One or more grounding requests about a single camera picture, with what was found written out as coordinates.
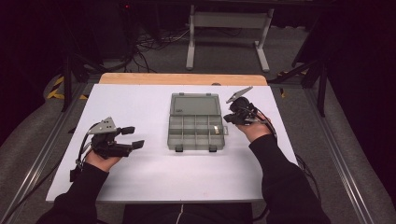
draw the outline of metal rail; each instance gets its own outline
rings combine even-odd
[[[44,170],[45,165],[47,164],[48,159],[50,158],[50,154],[53,150],[53,146],[58,141],[58,136],[64,123],[67,121],[69,115],[73,111],[78,97],[83,93],[86,84],[78,83],[77,88],[73,94],[73,101],[71,102],[70,106],[61,113],[59,118],[57,119],[52,131],[49,134],[44,146],[41,148],[41,151],[37,155],[35,162],[33,163],[32,167],[30,168],[29,172],[27,173],[26,177],[24,178],[19,190],[17,191],[14,199],[12,200],[11,204],[9,205],[7,211],[5,212],[4,216],[1,219],[1,223],[5,220],[7,214],[14,208],[14,206],[21,201],[21,199],[35,186],[38,178],[40,177],[42,171]],[[24,207],[24,203],[14,212],[14,214],[9,218],[7,224],[14,223],[20,214],[22,208]]]
[[[337,168],[338,174],[341,176],[344,187],[346,188],[346,193],[348,194],[349,199],[352,202],[359,221],[365,224],[374,223],[370,212],[366,206],[366,203],[361,196],[355,179],[353,178],[352,173],[350,173],[349,169],[347,168],[347,163],[344,160],[340,147],[335,141],[334,135],[332,134],[327,120],[323,118],[318,112],[316,106],[317,99],[315,94],[312,90],[309,89],[305,89],[304,92],[311,106],[311,109],[315,114],[318,124],[320,125],[320,128],[326,136],[327,142],[330,146],[330,154],[332,155],[332,160],[335,167]]]

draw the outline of gray carpet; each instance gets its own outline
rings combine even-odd
[[[258,32],[243,30],[236,37],[229,37],[214,30],[203,30],[198,33],[192,71],[185,70],[188,40],[183,38],[165,49],[145,52],[149,67],[159,73],[262,74],[258,57],[252,47]],[[280,71],[291,69],[291,62],[305,37],[306,32],[302,29],[271,28],[264,45],[264,52],[271,69],[271,72],[265,75],[268,79],[274,78]],[[136,59],[144,64],[143,60],[138,57]],[[127,70],[138,71],[134,63],[129,64]],[[44,95],[48,94],[55,79],[44,90]],[[89,93],[91,87],[92,84],[88,84],[85,92]],[[280,95],[279,87],[273,87],[279,111],[295,152],[303,157],[318,181],[323,209],[332,223],[360,223],[332,161],[325,135],[314,118],[316,111],[310,108],[304,90],[298,85],[291,84],[282,85],[282,87],[286,94],[284,98]],[[72,115],[61,130],[43,174],[50,170],[67,148],[72,137],[68,131],[77,126],[85,102],[85,100],[78,100]],[[325,103],[326,120],[360,187],[361,196],[367,202],[374,222],[396,223],[395,211],[389,196],[364,157],[331,88],[327,91]],[[44,105],[26,118],[1,146],[0,215],[5,213],[37,153],[45,144],[62,105],[62,100],[48,99]],[[50,182],[46,181],[27,201],[14,223],[35,223],[41,214],[50,209],[51,204],[45,202],[49,187]],[[263,207],[264,202],[253,204],[255,217],[260,214]],[[100,203],[97,208],[98,216],[103,221],[120,223],[122,204]]]

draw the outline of white tabletop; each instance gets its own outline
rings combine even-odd
[[[229,130],[223,150],[175,152],[167,146],[172,93],[217,93],[224,116],[231,112],[225,102],[245,87],[95,85],[46,200],[53,202],[56,196],[68,191],[71,186],[69,172],[76,166],[85,133],[94,123],[107,117],[112,117],[117,127],[135,126],[134,134],[117,136],[118,143],[145,140],[145,145],[112,168],[98,201],[207,203],[262,199],[262,169],[248,148],[244,134],[231,123],[223,121]],[[271,119],[279,147],[289,161],[297,163],[271,88],[255,86],[244,96]]]

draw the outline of black sleeve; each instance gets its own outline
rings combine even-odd
[[[330,223],[303,171],[286,159],[272,135],[256,139],[249,147],[262,166],[269,224]]]
[[[81,175],[69,191],[56,197],[53,207],[37,224],[96,223],[95,202],[108,173],[84,163]]]

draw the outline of person's hand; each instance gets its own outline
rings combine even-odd
[[[266,117],[261,113],[259,113],[259,116],[262,119],[266,119]],[[236,125],[236,127],[247,136],[247,140],[250,143],[263,135],[271,134],[271,131],[267,128],[267,126],[265,126],[265,124],[261,124],[259,121],[252,122],[249,125]]]
[[[85,162],[90,165],[96,166],[97,168],[109,172],[110,168],[121,160],[121,157],[109,157],[107,160],[96,154],[93,150],[88,152]]]

